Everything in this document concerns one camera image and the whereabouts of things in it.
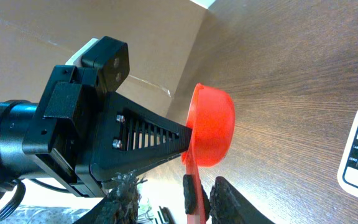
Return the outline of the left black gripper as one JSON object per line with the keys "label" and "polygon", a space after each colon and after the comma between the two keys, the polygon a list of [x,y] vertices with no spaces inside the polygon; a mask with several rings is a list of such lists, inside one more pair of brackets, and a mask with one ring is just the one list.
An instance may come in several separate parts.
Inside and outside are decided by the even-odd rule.
{"label": "left black gripper", "polygon": [[188,150],[192,130],[115,91],[129,74],[128,44],[104,36],[81,59],[57,65],[22,151],[78,197],[103,197],[117,173],[142,174]]}

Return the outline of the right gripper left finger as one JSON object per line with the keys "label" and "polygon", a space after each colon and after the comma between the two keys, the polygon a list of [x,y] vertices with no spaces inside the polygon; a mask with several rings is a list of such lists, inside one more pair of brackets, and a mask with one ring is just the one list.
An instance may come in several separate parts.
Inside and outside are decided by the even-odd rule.
{"label": "right gripper left finger", "polygon": [[135,171],[117,173],[111,179],[112,189],[94,208],[73,224],[120,224],[137,223],[140,193],[138,185],[146,182]]}

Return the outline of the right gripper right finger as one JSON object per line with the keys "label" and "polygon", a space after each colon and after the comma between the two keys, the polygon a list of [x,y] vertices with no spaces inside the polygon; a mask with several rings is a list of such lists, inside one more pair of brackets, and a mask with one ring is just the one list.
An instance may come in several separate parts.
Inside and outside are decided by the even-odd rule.
{"label": "right gripper right finger", "polygon": [[[205,218],[213,223],[272,223],[222,176],[216,177],[210,196],[206,195],[205,190],[201,192]],[[195,216],[198,202],[192,175],[183,176],[183,194],[187,222],[200,223],[201,218]]]}

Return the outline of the orange measuring scoop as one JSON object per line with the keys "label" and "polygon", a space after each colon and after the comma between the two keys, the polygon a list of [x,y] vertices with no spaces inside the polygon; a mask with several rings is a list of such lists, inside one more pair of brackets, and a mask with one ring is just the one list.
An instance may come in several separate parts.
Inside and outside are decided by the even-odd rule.
{"label": "orange measuring scoop", "polygon": [[195,190],[195,209],[187,215],[188,223],[206,223],[199,167],[212,167],[226,156],[234,135],[235,109],[232,98],[223,90],[195,86],[186,127],[192,130],[188,150],[181,156],[186,175]]}

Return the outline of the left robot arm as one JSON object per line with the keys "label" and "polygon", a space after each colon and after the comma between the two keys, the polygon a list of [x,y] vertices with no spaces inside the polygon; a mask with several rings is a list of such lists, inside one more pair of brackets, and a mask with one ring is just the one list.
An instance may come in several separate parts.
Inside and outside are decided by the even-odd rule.
{"label": "left robot arm", "polygon": [[116,175],[185,152],[190,128],[119,94],[129,70],[125,42],[93,38],[53,68],[38,103],[0,102],[0,191],[51,177],[78,197],[104,197]]}

